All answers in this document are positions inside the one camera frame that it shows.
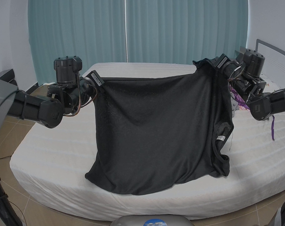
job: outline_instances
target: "curtain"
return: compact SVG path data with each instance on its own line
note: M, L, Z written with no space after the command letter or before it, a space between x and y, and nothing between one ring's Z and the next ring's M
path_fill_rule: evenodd
M248 0L126 0L129 62L192 64L246 46Z
M124 0L29 0L29 42L38 84L56 81L57 57L126 62Z

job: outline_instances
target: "purple fabric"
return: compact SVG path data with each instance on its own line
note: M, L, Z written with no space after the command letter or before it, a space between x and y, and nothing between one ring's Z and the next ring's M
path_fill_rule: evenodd
M275 141L274 139L274 115L272 116L273 117L273 121L272 121L272 124L271 124L271 135L272 135L272 140Z
M242 97L238 94L238 92L236 92L236 90L232 87L231 88L231 92L234 94L235 96L235 100L238 102L238 105L250 110L249 106L245 104L245 101L242 99Z

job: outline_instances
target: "blue round logo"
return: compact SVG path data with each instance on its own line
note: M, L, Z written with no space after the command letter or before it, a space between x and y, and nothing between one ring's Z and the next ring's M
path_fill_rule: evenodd
M143 226L167 226L167 224L161 219L154 218L146 221Z

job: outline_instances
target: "white label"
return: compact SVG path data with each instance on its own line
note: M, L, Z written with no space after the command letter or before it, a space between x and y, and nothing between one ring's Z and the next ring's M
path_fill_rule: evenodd
M221 140L221 141L224 141L225 140L225 136L218 136L217 140Z
M225 63L227 60L227 57L225 56L224 59L218 64L218 68L221 68L221 66Z
M98 86L102 85L102 83L100 82L99 78L96 77L95 73L92 73L91 76L94 79L94 81L98 84Z

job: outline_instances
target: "tile floor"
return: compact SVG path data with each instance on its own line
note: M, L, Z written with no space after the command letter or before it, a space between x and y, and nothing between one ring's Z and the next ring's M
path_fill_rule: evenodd
M46 95L45 86L38 88L32 95ZM7 116L0 130L0 157L12 155L25 135L34 125L34 122L19 120ZM58 212L36 202L15 179L10 166L9 158L0 160L0 177L9 200L16 204L23 212L27 226L100 226L110 225L108 221L96 221ZM269 223L276 210L285 201L285 191L267 198L239 211L226 215L194 220L195 226L264 226ZM12 205L17 215L23 218L16 206Z

